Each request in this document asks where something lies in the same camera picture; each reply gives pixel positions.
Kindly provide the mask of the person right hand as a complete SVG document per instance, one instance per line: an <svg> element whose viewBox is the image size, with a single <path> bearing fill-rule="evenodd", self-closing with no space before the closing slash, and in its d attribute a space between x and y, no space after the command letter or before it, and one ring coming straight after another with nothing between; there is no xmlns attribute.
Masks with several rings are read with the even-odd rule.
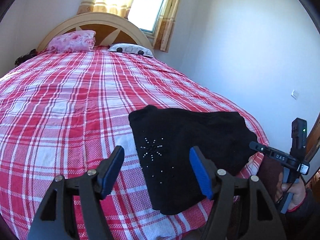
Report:
<svg viewBox="0 0 320 240"><path fill-rule="evenodd" d="M297 183L293 183L292 185L283 184L283 172L280 172L274 200L277 202L284 192L292 193L292 199L287 208L288 211L292 211L299 207L306 197L306 189L301 178L299 178Z"/></svg>

